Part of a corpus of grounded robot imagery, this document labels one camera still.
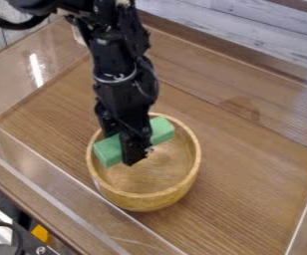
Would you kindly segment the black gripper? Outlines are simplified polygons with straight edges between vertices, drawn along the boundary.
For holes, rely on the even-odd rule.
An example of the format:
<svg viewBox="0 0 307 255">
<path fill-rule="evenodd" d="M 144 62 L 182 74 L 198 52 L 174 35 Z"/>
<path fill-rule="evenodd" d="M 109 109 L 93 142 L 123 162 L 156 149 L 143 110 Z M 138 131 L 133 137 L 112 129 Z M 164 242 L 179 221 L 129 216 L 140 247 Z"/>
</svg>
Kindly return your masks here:
<svg viewBox="0 0 307 255">
<path fill-rule="evenodd" d="M 154 66 L 136 63 L 127 77 L 95 77 L 95 114 L 104 137 L 120 133 L 121 161 L 132 166 L 148 156 L 148 111 L 158 96 Z"/>
</svg>

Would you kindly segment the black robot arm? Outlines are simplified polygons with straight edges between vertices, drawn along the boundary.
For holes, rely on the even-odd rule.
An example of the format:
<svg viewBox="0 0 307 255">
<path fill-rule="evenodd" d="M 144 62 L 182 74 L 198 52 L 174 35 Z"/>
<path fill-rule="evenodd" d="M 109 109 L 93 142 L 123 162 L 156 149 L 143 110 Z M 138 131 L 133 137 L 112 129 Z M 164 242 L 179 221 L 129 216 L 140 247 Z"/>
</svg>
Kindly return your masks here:
<svg viewBox="0 0 307 255">
<path fill-rule="evenodd" d="M 76 27 L 93 63 L 95 115 L 104 136 L 120 140 L 120 161 L 133 165 L 148 155 L 154 134 L 150 108 L 158 97 L 154 64 L 146 56 L 150 32 L 135 0 L 6 0 L 31 18 L 0 28 L 25 30 L 60 13 Z"/>
</svg>

